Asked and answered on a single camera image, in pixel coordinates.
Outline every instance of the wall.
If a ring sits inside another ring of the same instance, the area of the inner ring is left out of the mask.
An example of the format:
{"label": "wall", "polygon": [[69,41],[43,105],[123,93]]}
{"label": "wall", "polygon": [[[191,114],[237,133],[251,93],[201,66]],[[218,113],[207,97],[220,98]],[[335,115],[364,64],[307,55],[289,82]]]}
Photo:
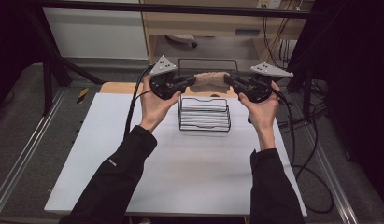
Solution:
{"label": "wall", "polygon": [[[138,0],[94,0],[138,3]],[[46,8],[62,56],[138,59],[148,54],[141,13]]]}

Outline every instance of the wire rack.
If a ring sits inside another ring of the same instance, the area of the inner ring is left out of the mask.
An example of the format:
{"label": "wire rack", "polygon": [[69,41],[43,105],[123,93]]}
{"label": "wire rack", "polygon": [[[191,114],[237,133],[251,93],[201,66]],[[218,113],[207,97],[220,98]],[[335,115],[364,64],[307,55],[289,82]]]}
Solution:
{"label": "wire rack", "polygon": [[227,100],[180,98],[178,101],[181,131],[229,132],[230,110]]}

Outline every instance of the black jacket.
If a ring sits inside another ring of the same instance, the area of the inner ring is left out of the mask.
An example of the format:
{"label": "black jacket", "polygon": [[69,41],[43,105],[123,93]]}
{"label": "black jacket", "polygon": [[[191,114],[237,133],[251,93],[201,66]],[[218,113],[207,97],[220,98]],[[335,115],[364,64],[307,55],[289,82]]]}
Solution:
{"label": "black jacket", "polygon": [[[143,174],[145,159],[156,146],[149,131],[135,126],[118,150],[101,164],[60,224],[120,224]],[[250,164],[250,223],[305,223],[277,150],[253,151]]]}

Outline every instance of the gray triangular marker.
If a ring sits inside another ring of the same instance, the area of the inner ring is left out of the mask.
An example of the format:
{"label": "gray triangular marker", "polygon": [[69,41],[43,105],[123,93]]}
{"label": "gray triangular marker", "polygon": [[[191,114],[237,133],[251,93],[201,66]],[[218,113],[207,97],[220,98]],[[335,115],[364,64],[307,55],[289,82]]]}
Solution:
{"label": "gray triangular marker", "polygon": [[293,73],[284,71],[266,62],[252,66],[250,70],[270,77],[293,77]]}
{"label": "gray triangular marker", "polygon": [[177,70],[177,66],[171,63],[168,59],[162,56],[159,61],[151,69],[150,74],[154,77],[163,73]]}

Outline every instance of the hand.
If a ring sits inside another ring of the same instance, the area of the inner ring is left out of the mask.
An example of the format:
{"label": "hand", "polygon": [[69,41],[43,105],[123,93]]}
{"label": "hand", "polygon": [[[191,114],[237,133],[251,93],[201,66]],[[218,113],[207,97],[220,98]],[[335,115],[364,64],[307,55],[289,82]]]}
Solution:
{"label": "hand", "polygon": [[[272,82],[271,86],[279,91],[279,86],[275,82]],[[247,108],[250,122],[258,133],[261,150],[275,148],[273,124],[279,105],[278,97],[271,93],[267,100],[257,104],[248,100],[244,93],[240,93],[239,98],[241,104]]]}
{"label": "hand", "polygon": [[171,108],[171,106],[178,101],[180,91],[177,91],[171,99],[166,101],[162,100],[151,91],[150,80],[151,75],[143,78],[142,92],[150,92],[141,96],[142,121],[139,126],[149,130],[152,133],[153,130],[163,121],[169,108]]}

